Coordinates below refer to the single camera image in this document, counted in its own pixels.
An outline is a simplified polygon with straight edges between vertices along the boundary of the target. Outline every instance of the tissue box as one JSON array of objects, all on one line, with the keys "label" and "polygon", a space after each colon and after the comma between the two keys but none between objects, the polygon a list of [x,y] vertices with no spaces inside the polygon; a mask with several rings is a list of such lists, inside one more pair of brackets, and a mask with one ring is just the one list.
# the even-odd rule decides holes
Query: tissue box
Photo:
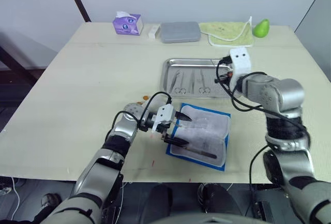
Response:
[{"label": "tissue box", "polygon": [[117,34],[140,35],[143,22],[140,14],[128,14],[127,16],[116,16],[113,25]]}]

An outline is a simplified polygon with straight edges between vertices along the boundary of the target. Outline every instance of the table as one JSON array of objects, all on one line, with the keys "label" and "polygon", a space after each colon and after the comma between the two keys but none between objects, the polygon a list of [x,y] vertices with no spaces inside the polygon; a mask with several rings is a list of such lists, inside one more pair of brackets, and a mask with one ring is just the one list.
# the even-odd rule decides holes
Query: table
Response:
[{"label": "table", "polygon": [[[199,42],[163,44],[148,39],[150,27],[141,36],[121,36],[112,23],[82,24],[0,133],[0,174],[76,180],[102,146],[115,114],[159,90],[166,59],[221,58],[229,52],[211,47],[205,35]],[[328,79],[287,26],[271,26],[248,51],[253,70],[303,85],[315,175],[331,181]],[[228,99],[174,99],[177,108],[181,102],[231,113],[226,171],[168,156],[158,135],[139,132],[122,169],[124,180],[247,183],[249,162],[266,144],[264,114],[238,112]],[[255,183],[268,183],[261,156],[252,176]]]}]

